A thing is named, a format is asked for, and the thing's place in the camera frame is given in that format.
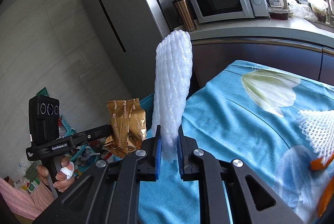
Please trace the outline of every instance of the microwave door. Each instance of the microwave door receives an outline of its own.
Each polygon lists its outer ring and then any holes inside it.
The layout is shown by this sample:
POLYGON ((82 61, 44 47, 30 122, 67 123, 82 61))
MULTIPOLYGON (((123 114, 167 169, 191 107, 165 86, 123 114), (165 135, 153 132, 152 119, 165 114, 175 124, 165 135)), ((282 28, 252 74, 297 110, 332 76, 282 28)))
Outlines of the microwave door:
POLYGON ((254 17, 249 0, 191 0, 191 2, 200 23, 254 17))

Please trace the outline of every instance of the refrigerator door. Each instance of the refrigerator door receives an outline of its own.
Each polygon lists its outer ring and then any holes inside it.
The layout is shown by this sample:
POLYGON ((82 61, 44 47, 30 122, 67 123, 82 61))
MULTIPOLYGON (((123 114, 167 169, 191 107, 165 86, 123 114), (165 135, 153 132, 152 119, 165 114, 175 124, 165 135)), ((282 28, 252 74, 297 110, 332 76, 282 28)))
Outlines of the refrigerator door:
POLYGON ((113 62, 131 95, 133 97, 139 97, 140 99, 145 98, 147 93, 141 86, 138 77, 125 60, 122 46, 113 32, 112 25, 108 22, 99 0, 82 0, 82 2, 106 53, 113 62))
POLYGON ((155 49, 170 33, 157 0, 101 0, 146 94, 154 92, 155 49))

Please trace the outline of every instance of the tiled wall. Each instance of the tiled wall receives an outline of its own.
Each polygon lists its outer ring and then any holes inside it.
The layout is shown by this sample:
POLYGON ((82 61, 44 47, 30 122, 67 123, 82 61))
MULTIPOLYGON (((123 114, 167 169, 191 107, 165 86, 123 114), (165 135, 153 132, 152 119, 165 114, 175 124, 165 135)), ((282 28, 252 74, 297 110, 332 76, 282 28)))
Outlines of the tiled wall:
POLYGON ((30 146, 28 101, 46 87, 77 132, 129 99, 80 0, 17 0, 0 16, 0 176, 17 178, 30 146))

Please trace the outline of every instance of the blue fabric with flower print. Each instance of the blue fabric with flower print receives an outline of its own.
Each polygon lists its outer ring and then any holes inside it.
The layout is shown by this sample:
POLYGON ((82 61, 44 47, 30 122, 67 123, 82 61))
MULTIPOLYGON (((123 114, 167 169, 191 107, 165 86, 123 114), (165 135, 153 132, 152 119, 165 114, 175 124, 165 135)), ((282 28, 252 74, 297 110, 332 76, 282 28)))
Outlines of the blue fabric with flower print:
MULTIPOLYGON (((311 172, 317 158, 297 123, 299 110, 334 109, 334 87, 246 61, 235 61, 192 95, 182 127, 217 159, 242 159, 300 216, 316 220, 334 164, 311 172)), ((161 163, 158 182, 142 182, 146 223, 199 223, 198 184, 183 182, 176 161, 161 163)))

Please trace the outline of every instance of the metal screw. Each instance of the metal screw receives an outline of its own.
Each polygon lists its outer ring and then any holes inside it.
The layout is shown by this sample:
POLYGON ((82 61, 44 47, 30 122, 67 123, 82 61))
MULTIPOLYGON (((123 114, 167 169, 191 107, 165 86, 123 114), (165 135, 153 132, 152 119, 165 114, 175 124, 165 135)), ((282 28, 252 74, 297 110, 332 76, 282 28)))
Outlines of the metal screw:
POLYGON ((202 156, 203 154, 204 154, 204 151, 199 148, 194 150, 194 155, 202 156))
POLYGON ((236 167, 242 167, 243 166, 243 161, 241 161, 240 159, 234 159, 233 160, 233 165, 235 165, 236 167))
POLYGON ((137 150, 136 151, 137 156, 144 156, 145 154, 146 154, 146 152, 144 150, 137 150))
POLYGON ((104 160, 98 160, 96 162, 96 166, 97 167, 105 167, 106 166, 106 161, 104 161, 104 160))

